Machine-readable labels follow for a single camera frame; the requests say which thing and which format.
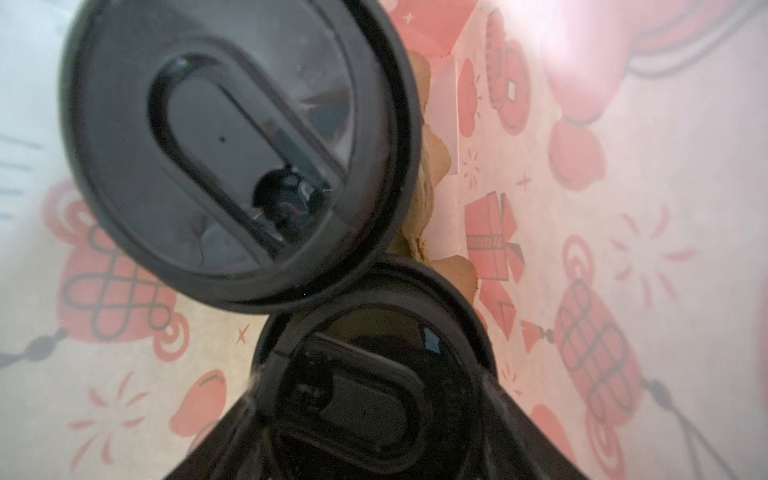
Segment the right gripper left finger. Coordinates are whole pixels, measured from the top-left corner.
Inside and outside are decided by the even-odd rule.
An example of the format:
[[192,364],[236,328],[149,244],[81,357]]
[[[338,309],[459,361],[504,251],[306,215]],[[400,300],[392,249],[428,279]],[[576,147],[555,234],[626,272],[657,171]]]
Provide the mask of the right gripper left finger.
[[205,439],[166,479],[268,479],[262,435],[265,417],[259,410],[260,378],[248,388]]

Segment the black cup lid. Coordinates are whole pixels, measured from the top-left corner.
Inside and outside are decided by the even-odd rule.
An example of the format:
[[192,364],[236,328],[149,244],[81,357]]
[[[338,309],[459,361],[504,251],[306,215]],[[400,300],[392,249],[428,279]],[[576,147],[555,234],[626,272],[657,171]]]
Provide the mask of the black cup lid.
[[312,305],[359,278],[420,163],[415,76],[376,1],[84,1],[60,118],[122,250],[232,311]]
[[478,479],[479,384],[497,371],[470,302],[387,255],[342,292],[272,315],[253,371],[264,479]]

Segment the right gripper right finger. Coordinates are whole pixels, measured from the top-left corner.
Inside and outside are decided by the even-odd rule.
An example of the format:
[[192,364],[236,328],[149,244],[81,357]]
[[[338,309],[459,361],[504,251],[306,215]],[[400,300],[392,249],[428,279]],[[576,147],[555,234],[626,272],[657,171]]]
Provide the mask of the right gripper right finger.
[[484,371],[479,384],[486,479],[583,479],[585,475]]

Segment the single pulp cup carrier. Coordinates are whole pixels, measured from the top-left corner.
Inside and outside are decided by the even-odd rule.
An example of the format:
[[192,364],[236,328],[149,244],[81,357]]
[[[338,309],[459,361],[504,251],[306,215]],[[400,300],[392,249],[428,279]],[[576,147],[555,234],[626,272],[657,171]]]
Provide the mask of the single pulp cup carrier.
[[421,121],[421,136],[418,175],[408,213],[386,252],[410,258],[435,270],[472,303],[479,285],[472,262],[461,255],[432,259],[426,251],[423,234],[434,213],[435,189],[448,174],[451,159],[445,143],[426,120]]

